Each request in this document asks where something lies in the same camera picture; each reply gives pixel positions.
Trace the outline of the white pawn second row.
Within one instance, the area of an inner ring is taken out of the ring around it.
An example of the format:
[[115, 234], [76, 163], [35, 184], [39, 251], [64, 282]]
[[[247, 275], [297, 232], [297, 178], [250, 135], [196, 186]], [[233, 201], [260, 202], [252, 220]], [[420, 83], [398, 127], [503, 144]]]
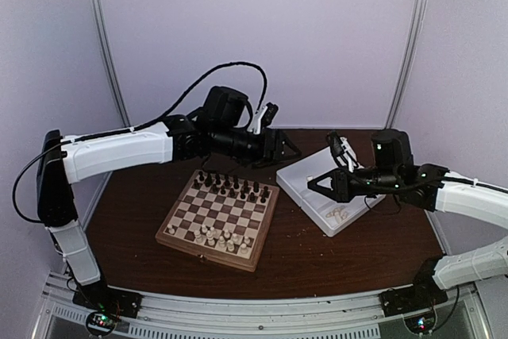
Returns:
[[239, 240], [240, 240], [240, 237], [234, 233], [233, 236], [232, 236], [232, 240], [235, 244], [238, 244], [239, 243]]

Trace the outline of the white tall piece carried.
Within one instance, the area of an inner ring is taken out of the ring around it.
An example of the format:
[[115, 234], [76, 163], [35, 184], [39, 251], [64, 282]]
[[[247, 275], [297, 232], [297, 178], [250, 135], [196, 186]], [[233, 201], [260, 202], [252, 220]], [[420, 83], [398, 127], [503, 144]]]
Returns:
[[211, 226], [207, 233], [206, 233], [206, 239], [207, 239], [207, 244], [210, 246], [210, 247], [214, 247], [216, 245], [216, 241], [215, 241], [215, 228], [213, 226]]

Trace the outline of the white rook corner piece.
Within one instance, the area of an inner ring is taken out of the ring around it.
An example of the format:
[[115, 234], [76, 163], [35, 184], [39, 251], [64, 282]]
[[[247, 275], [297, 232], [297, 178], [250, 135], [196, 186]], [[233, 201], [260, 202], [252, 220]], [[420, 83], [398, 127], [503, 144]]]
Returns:
[[167, 233], [167, 234], [169, 234], [169, 235], [171, 235], [171, 236], [174, 236], [174, 235], [175, 235], [175, 232], [176, 232], [176, 230], [175, 230], [175, 227], [174, 227], [173, 225], [172, 225], [172, 226], [167, 227], [167, 229], [166, 229], [166, 233]]

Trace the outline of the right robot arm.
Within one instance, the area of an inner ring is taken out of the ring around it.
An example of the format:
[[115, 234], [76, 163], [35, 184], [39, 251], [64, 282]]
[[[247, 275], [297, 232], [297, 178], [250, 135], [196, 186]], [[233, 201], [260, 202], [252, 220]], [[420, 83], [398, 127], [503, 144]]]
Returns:
[[[429, 212], [460, 214], [502, 228], [507, 227], [507, 190], [481, 183], [436, 164], [414, 164], [406, 132], [383, 129], [371, 135], [375, 164], [360, 168], [337, 132], [326, 136], [336, 167], [308, 181], [308, 189], [335, 202], [355, 197], [392, 195], [402, 203]], [[437, 288], [452, 287], [507, 273], [507, 239], [431, 260], [421, 269], [415, 285], [407, 291], [407, 302], [421, 309], [437, 296]]]

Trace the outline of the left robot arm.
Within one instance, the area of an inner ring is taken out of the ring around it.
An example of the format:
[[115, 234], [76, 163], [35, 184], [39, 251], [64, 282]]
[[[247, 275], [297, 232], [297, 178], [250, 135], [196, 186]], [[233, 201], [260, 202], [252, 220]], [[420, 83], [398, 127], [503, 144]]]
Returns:
[[88, 245], [75, 208], [72, 184], [83, 179], [145, 164], [165, 164], [212, 153], [242, 166], [262, 168], [300, 157], [301, 151], [281, 129], [271, 128], [278, 106], [252, 111], [248, 96], [214, 86], [204, 104], [188, 115], [159, 117], [146, 126], [88, 136], [48, 132], [38, 166], [37, 218], [57, 243], [83, 297], [96, 310], [114, 304], [96, 256]]

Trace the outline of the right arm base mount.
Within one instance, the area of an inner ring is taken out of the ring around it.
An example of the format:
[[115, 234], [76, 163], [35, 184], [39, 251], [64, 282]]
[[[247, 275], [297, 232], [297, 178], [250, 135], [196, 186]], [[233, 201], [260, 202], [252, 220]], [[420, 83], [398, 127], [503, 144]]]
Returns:
[[433, 280], [434, 268], [441, 259], [441, 256], [435, 256], [426, 260], [418, 269], [411, 285], [391, 288], [379, 294], [386, 317], [429, 309], [448, 301], [447, 292], [440, 289]]

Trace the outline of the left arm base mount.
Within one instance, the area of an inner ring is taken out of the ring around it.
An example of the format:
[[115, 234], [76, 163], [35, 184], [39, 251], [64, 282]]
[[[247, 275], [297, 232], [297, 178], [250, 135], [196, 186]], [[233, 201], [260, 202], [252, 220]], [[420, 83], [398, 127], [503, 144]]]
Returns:
[[96, 282], [83, 285], [75, 280], [75, 285], [72, 302], [76, 305], [97, 310], [110, 317], [136, 318], [138, 315], [142, 295], [110, 287], [102, 273]]

